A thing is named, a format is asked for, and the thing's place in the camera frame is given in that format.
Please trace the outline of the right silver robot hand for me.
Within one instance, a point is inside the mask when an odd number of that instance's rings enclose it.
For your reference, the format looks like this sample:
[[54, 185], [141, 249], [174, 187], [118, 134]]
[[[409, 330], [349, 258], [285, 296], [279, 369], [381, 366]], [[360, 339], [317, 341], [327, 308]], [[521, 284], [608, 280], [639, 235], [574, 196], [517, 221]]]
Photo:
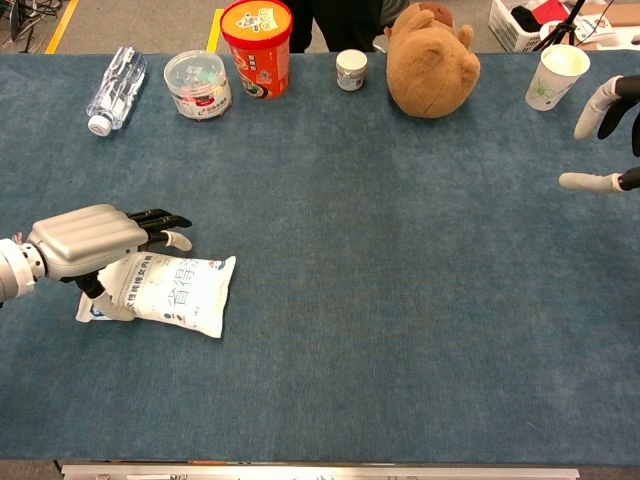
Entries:
[[[607, 138], [622, 117], [639, 104], [639, 76], [614, 76], [600, 85], [585, 104], [574, 129], [574, 138], [583, 140], [597, 130], [599, 139]], [[624, 193], [639, 188], [639, 167], [606, 176], [565, 172], [559, 184], [571, 190], [593, 193]]]

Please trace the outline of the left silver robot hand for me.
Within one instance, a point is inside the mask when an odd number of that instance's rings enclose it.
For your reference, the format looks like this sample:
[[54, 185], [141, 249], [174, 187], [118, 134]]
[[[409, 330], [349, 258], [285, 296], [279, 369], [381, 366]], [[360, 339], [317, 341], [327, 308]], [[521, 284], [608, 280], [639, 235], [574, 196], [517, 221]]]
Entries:
[[126, 213], [99, 204], [35, 222], [21, 249], [34, 279], [72, 282], [108, 318], [131, 321], [134, 312], [112, 300], [99, 272], [152, 244], [189, 251], [190, 240], [174, 229], [191, 225], [187, 218], [163, 209]]

